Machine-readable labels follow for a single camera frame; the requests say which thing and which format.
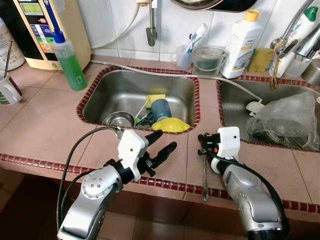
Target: red tile edging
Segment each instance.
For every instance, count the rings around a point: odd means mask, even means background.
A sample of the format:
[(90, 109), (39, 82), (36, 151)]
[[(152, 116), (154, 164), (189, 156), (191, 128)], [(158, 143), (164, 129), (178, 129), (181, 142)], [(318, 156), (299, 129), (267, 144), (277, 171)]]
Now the red tile edging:
[[(143, 70), (143, 71), (147, 71), (147, 72), (152, 72), (152, 73), (159, 73), (159, 74), (180, 74), (180, 75), (190, 75), (191, 74), (189, 72), (181, 71), (181, 70), (169, 70), (169, 69), (161, 69), (161, 68), (147, 68), (147, 67), (133, 67), (133, 66), (131, 66), (131, 68), (135, 68), (135, 69), (139, 69), (139, 70)], [(110, 66), (110, 67), (107, 67), (107, 68), (103, 69), (102, 71), (100, 71), (99, 74), (96, 76), (93, 83), (91, 84), (91, 86), (89, 87), (89, 89), (87, 90), (85, 95), (83, 96), (82, 100), (80, 101), (80, 103), (76, 107), (76, 114), (83, 122), (85, 122), (87, 124), (92, 124), (85, 119), (85, 117), (83, 115), (83, 109), (84, 109), (85, 105), (87, 104), (89, 98), (93, 94), (98, 83), (101, 81), (102, 77), (111, 71), (122, 70), (122, 69), (124, 69), (124, 68), (117, 67), (117, 66)], [(165, 134), (170, 134), (170, 135), (184, 134), (184, 133), (187, 133), (187, 132), (191, 131), (192, 129), (194, 129), (200, 123), (200, 83), (199, 83), (198, 78), (196, 78), (196, 77), (190, 77), (190, 78), (192, 79), (193, 84), (194, 84), (194, 113), (195, 113), (194, 114), (194, 122), (191, 125), (191, 127), (185, 131), (164, 132)], [(153, 132), (153, 130), (148, 130), (148, 129), (140, 129), (139, 128), (138, 130), (139, 131), (146, 131), (146, 132)]]
[[(32, 158), (13, 156), (13, 155), (8, 155), (3, 153), (0, 153), (0, 161), (13, 163), (13, 164), (26, 165), (26, 166), (35, 167), (35, 168), (43, 168), (43, 169), (48, 169), (53, 171), (60, 171), (60, 172), (62, 172), (66, 167), (66, 165), (62, 163), (41, 161), (41, 160), (36, 160)], [(73, 174), (82, 174), (90, 170), (92, 170), (92, 168), (69, 165), (67, 172), (73, 173)], [(142, 176), (139, 181), (131, 181), (131, 182), (135, 184), (141, 184), (141, 185), (152, 186), (157, 188), (188, 192), (188, 193), (197, 194), (197, 195), (201, 195), (201, 191), (202, 191), (202, 187), (198, 185), (185, 184), (182, 182), (169, 181), (169, 180), (146, 177), (146, 176)], [(215, 188), (209, 188), (208, 190), (209, 190), (209, 196), (211, 197), (231, 200), (226, 190), (215, 189)], [(284, 205), (284, 208), (288, 210), (297, 210), (297, 211), (303, 211), (308, 213), (320, 214), (319, 204), (297, 202), (297, 201), (290, 201), (290, 200), (282, 200), (282, 203)]]
[[(244, 80), (244, 81), (252, 81), (252, 82), (270, 83), (271, 77), (242, 75), (242, 76), (234, 78), (234, 80)], [(217, 93), (217, 99), (218, 99), (219, 119), (220, 119), (220, 123), (222, 124), (222, 126), (225, 127), (226, 124), (225, 124), (224, 112), (223, 112), (223, 107), (222, 107), (220, 84), (221, 84), (221, 81), (217, 80), (215, 86), (216, 86), (216, 93)], [(315, 90), (315, 91), (320, 93), (320, 86), (313, 86), (313, 85), (311, 85), (311, 84), (309, 84), (309, 83), (307, 83), (305, 81), (301, 81), (301, 80), (290, 80), (290, 79), (280, 78), (280, 79), (278, 79), (278, 84), (299, 85), (299, 86), (310, 88), (310, 89)], [(293, 149), (293, 150), (296, 150), (296, 151), (320, 153), (320, 150), (319, 151), (302, 150), (302, 149), (299, 149), (299, 148), (288, 148), (286, 146), (281, 146), (281, 145), (249, 142), (249, 141), (242, 140), (242, 139), (241, 139), (241, 141), (244, 142), (244, 143), (247, 143), (247, 144), (259, 145), (259, 146), (265, 146), (265, 147), (281, 148), (281, 149)]]

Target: yellow bottle cap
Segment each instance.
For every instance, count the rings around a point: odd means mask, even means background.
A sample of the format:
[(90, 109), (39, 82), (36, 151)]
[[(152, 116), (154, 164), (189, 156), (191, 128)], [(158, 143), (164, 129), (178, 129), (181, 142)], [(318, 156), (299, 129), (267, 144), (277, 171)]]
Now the yellow bottle cap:
[(250, 9), (245, 13), (244, 20), (249, 21), (249, 22), (256, 22), (258, 20), (260, 11)]

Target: dish soap bottle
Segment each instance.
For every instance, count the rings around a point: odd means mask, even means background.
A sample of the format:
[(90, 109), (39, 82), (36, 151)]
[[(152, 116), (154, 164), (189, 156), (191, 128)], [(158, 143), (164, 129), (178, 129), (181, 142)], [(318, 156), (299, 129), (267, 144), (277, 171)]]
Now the dish soap bottle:
[(243, 20), (237, 21), (232, 26), (232, 32), (226, 50), (229, 59), (220, 68), (220, 73), (227, 79), (241, 76), (245, 67), (254, 53), (262, 26), (257, 22), (259, 11), (250, 9)]
[(64, 71), (70, 87), (75, 91), (85, 89), (87, 82), (71, 41), (66, 40), (61, 31), (54, 31), (52, 35), (54, 38), (52, 46), (55, 56)]

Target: white mug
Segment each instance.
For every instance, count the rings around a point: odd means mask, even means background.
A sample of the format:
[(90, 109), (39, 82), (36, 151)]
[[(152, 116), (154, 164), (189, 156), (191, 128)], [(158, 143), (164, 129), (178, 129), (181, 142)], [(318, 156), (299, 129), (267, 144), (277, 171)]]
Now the white mug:
[(17, 84), (5, 71), (0, 71), (0, 104), (13, 105), (21, 101), (23, 93)]
[(192, 52), (185, 52), (188, 45), (180, 45), (176, 49), (176, 53), (171, 54), (171, 61), (175, 63), (179, 70), (188, 70), (192, 65)]

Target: green dish soap bottle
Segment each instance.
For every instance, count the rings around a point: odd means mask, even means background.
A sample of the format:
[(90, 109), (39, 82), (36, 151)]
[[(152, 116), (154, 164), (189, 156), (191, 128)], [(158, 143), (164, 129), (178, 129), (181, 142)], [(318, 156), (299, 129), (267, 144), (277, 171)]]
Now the green dish soap bottle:
[(75, 91), (85, 89), (87, 87), (87, 82), (71, 41), (66, 40), (59, 30), (54, 31), (52, 35), (54, 38), (52, 46), (55, 56), (64, 71), (70, 87)]

